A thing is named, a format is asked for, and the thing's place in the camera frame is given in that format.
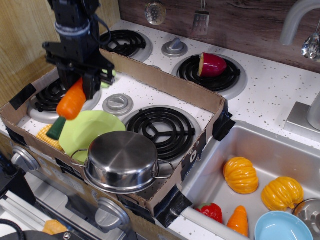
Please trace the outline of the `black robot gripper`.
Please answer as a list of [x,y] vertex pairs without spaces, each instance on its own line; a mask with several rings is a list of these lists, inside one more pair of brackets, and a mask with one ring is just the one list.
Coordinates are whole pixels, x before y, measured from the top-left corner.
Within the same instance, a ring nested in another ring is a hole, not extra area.
[[83,27],[70,28],[55,24],[60,42],[44,42],[46,60],[57,66],[66,90],[75,83],[75,74],[82,76],[86,100],[92,100],[101,88],[101,78],[114,77],[115,66],[100,51],[99,22],[87,21]]

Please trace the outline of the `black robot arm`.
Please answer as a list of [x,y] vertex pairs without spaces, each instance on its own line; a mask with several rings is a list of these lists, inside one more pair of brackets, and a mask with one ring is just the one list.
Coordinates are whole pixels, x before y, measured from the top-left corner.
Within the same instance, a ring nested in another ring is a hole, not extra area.
[[44,42],[46,61],[57,67],[58,75],[69,90],[79,78],[83,92],[91,100],[100,90],[101,82],[112,82],[114,64],[100,52],[110,42],[101,40],[100,25],[107,24],[96,14],[97,0],[50,0],[55,14],[55,30],[59,42]]

